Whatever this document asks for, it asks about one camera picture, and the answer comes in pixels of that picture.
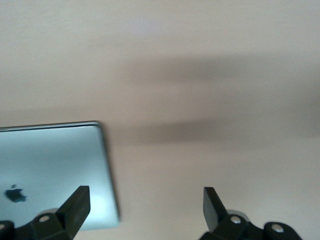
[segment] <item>screw head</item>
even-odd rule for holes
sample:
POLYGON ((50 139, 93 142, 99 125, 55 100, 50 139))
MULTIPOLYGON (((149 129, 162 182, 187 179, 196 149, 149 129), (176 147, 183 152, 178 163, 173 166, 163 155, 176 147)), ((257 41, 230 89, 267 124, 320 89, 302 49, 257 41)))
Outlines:
POLYGON ((272 224, 271 228, 276 231, 277 233, 283 233, 285 230, 282 226, 280 226, 279 224, 272 224))
POLYGON ((231 222, 233 222, 234 224, 240 224, 241 223, 241 219, 238 216, 232 216, 230 218, 231 222))
POLYGON ((50 219, 50 217, 49 216, 42 216, 42 217, 40 217, 39 218, 39 222, 40 223, 44 223, 45 221, 48 221, 50 219))

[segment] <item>laptop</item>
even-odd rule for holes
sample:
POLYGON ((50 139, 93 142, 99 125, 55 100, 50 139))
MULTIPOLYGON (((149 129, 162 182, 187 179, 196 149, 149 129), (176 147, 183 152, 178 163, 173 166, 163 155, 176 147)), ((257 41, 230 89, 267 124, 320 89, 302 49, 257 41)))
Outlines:
POLYGON ((0 128, 0 221, 18 228, 55 212, 89 186, 80 230, 114 228, 119 215, 101 125, 96 121, 0 128))

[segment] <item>laptop lid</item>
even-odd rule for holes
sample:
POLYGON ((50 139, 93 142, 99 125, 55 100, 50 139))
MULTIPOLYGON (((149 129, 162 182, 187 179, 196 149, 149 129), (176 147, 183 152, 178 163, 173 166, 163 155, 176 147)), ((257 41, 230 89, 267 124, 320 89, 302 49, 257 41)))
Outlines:
POLYGON ((116 227, 117 204, 98 122, 0 128, 0 220, 27 224, 44 210, 59 208, 79 186, 90 187, 91 204, 81 230, 116 227))

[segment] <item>screw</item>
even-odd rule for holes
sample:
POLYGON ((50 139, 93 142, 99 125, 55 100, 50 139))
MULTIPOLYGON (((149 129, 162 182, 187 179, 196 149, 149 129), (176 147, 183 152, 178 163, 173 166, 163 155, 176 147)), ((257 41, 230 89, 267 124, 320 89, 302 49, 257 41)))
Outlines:
POLYGON ((50 219, 50 217, 49 216, 42 216, 42 217, 40 217, 40 219, 39 219, 39 222, 40 223, 44 223, 45 221, 48 221, 50 219))
POLYGON ((283 233, 285 230, 282 226, 280 226, 279 224, 272 224, 271 228, 276 231, 277 233, 283 233))
POLYGON ((230 218, 231 222, 233 222, 234 224, 240 224, 241 223, 241 219, 237 216, 232 216, 230 218))

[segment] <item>silver screw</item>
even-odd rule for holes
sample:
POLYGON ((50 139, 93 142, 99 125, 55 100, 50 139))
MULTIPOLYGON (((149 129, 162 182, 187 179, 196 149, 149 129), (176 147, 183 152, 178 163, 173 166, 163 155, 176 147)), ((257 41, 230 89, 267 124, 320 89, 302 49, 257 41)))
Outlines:
POLYGON ((285 230, 282 226, 280 226, 279 224, 272 224, 271 228, 276 231, 277 233, 283 233, 285 230))
POLYGON ((232 216, 231 218, 231 222, 233 222, 234 224, 240 224, 241 223, 241 219, 237 216, 232 216))
POLYGON ((49 216, 42 216, 42 217, 40 217, 39 222, 44 223, 45 221, 48 221, 49 218, 50 218, 49 216))

